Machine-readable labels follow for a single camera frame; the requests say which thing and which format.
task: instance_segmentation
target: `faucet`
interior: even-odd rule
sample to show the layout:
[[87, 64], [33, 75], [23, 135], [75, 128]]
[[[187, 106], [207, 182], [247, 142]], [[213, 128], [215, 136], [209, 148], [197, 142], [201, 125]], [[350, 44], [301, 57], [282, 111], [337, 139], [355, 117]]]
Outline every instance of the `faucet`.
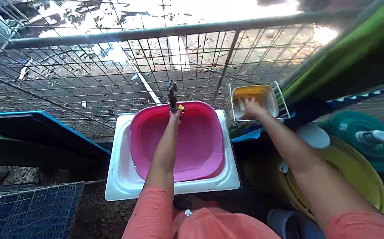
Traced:
[[168, 100], [170, 102], [170, 111], [175, 114], [177, 112], [177, 105], [176, 105], [176, 102], [177, 102], [177, 96], [176, 96], [176, 92], [177, 92], [177, 83], [175, 81], [172, 81], [170, 80], [168, 83], [167, 83], [167, 96], [168, 96]]

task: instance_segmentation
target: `orange sleeve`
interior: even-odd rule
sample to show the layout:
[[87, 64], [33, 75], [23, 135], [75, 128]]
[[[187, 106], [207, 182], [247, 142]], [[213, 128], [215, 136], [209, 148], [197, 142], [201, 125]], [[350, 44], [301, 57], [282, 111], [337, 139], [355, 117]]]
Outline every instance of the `orange sleeve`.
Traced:
[[145, 188], [139, 195], [122, 238], [170, 238], [172, 210], [173, 204], [166, 191], [158, 187]]
[[328, 221], [327, 239], [384, 238], [384, 215], [373, 212], [348, 212]]

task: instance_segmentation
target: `blue plastic crate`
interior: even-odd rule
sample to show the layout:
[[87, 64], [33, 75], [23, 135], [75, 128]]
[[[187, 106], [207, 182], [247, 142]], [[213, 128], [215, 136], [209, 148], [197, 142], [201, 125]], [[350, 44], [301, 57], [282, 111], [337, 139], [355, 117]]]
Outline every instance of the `blue plastic crate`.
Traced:
[[0, 239], [67, 239], [84, 182], [0, 187]]

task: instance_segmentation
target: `person's left hand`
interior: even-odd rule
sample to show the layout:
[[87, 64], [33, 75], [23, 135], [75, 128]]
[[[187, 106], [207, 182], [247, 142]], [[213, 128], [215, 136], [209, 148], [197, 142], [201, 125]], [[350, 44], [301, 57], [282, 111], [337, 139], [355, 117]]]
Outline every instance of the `person's left hand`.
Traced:
[[180, 117], [184, 114], [182, 109], [178, 109], [175, 114], [170, 111], [170, 121], [178, 122], [180, 124]]

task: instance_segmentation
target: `white sink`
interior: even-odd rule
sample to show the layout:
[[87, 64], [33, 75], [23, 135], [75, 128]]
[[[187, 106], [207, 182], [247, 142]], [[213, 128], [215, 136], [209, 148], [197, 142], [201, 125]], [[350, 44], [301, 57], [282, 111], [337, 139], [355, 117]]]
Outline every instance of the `white sink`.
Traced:
[[[240, 186], [224, 110], [215, 111], [221, 123], [224, 139], [225, 158], [222, 168], [218, 170], [218, 175], [210, 178], [174, 183], [174, 194], [231, 190]], [[126, 114], [117, 118], [105, 189], [107, 201], [138, 198], [145, 183], [145, 180], [137, 174], [130, 154], [129, 129], [133, 117], [134, 114]]]

